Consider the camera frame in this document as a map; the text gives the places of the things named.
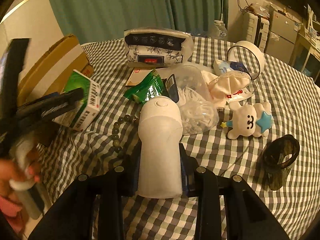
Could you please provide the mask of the person left hand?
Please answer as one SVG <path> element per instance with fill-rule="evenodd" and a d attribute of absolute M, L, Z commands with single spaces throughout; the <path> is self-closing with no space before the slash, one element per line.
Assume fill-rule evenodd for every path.
<path fill-rule="evenodd" d="M 41 165 L 38 162 L 39 152 L 36 147 L 34 147 L 28 154 L 28 159 L 30 160 L 30 165 L 28 167 L 28 173 L 33 177 L 35 182 L 40 182 L 40 169 Z M 21 204 L 16 196 L 16 193 L 11 188 L 9 181 L 12 179 L 14 181 L 26 181 L 27 177 L 25 172 L 23 172 L 19 166 L 13 162 L 11 159 L 1 159 L 0 166 L 0 176 L 1 176 L 1 196 L 16 203 Z"/>

